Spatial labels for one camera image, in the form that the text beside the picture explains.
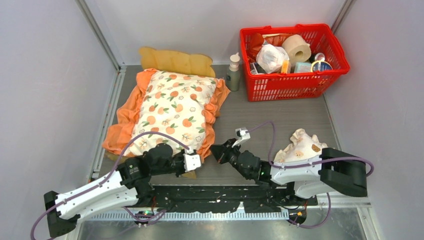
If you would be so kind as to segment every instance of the red basket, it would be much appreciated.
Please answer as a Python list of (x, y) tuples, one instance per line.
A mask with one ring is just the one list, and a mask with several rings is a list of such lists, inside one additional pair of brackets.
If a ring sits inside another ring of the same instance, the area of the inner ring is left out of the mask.
[[(310, 44), (312, 53), (323, 53), (332, 70), (303, 73), (272, 73), (253, 75), (249, 69), (246, 49), (251, 36), (259, 34), (299, 34)], [(250, 102), (282, 99), (316, 98), (321, 96), (341, 75), (350, 70), (342, 46), (326, 24), (298, 24), (292, 27), (255, 27), (240, 30), (241, 54), (247, 98)]]

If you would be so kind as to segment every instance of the orange fabric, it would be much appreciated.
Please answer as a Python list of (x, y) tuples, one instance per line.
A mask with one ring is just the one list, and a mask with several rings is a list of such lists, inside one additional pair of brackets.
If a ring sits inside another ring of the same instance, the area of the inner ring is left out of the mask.
[[(119, 155), (131, 140), (134, 126), (140, 119), (140, 109), (146, 89), (152, 75), (156, 72), (156, 69), (149, 68), (137, 74), (137, 86), (132, 90), (126, 103), (116, 111), (118, 124), (107, 129), (106, 139), (102, 144), (102, 147), (107, 151)], [(225, 86), (224, 80), (216, 79), (215, 92), (210, 102), (204, 105), (205, 138), (199, 151), (197, 151), (202, 162), (211, 154), (209, 148), (215, 142), (215, 131), (212, 125), (215, 123), (216, 117), (220, 115), (219, 110), (229, 93), (230, 90)]]

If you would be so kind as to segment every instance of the tin can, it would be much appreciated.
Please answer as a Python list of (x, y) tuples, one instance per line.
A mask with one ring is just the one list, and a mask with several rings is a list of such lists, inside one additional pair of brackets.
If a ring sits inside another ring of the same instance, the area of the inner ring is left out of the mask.
[(326, 56), (322, 52), (314, 53), (309, 58), (309, 62), (311, 63), (316, 61), (325, 61), (325, 60), (326, 60)]

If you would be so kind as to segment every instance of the white cloth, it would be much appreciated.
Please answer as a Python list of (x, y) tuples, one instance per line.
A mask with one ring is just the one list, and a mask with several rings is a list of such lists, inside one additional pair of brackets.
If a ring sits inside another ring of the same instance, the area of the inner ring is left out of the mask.
[(274, 158), (276, 163), (288, 163), (313, 158), (322, 153), (327, 144), (321, 143), (317, 135), (309, 136), (303, 128), (297, 129), (290, 137), (290, 143), (284, 150), (277, 152)]

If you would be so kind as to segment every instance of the plastic bag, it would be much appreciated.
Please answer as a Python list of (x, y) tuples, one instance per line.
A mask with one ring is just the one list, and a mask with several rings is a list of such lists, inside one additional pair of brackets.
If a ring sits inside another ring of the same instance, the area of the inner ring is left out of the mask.
[(289, 55), (280, 46), (264, 44), (256, 56), (256, 62), (267, 74), (281, 71), (284, 60), (289, 60)]

